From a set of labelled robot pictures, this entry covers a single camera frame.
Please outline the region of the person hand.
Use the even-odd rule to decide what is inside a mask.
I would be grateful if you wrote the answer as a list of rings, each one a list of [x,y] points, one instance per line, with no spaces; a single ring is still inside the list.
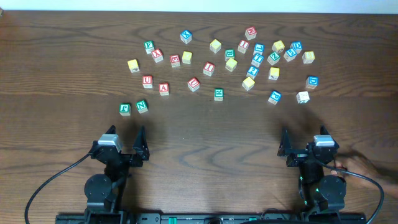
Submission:
[[[366,176],[380,185],[384,184],[382,175],[378,172],[376,166],[365,157],[340,154],[335,157],[335,167]],[[366,187],[377,190],[377,187],[368,180],[353,175],[340,174],[347,179],[348,182],[359,188]]]

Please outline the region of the yellow O block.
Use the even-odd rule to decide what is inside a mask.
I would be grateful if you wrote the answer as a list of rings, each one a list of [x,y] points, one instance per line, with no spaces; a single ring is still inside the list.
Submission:
[[[182,55],[182,62],[185,64],[191,64],[193,54],[189,51],[184,51]]]

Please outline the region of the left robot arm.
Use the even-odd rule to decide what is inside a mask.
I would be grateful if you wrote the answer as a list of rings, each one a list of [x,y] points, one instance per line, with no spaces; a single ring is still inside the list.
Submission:
[[[87,197],[85,223],[131,223],[134,217],[121,209],[121,200],[132,167],[142,167],[150,152],[141,127],[133,144],[134,154],[122,152],[122,142],[111,126],[94,141],[88,155],[105,165],[102,174],[91,176],[84,186]]]

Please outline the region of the yellow C block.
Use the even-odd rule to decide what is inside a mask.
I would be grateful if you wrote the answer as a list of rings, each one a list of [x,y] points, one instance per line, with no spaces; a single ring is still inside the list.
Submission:
[[[216,54],[216,53],[218,53],[218,52],[221,50],[221,46],[222,46],[222,43],[221,43],[219,40],[214,39],[214,40],[210,43],[210,50],[211,50],[214,54]]]

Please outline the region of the red Q block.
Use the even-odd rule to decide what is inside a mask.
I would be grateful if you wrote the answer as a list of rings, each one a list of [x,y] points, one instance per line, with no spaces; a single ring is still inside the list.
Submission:
[[[170,56],[170,64],[172,68],[176,68],[180,66],[180,57],[179,55],[171,55]]]

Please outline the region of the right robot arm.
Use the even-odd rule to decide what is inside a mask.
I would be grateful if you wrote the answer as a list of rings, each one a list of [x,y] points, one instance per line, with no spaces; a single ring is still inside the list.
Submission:
[[[286,158],[286,166],[299,168],[299,194],[305,203],[299,215],[301,220],[320,222],[327,216],[337,220],[338,212],[345,207],[345,180],[325,175],[323,171],[323,166],[334,159],[339,147],[323,126],[320,134],[315,135],[304,149],[294,149],[287,130],[282,130],[277,155]]]

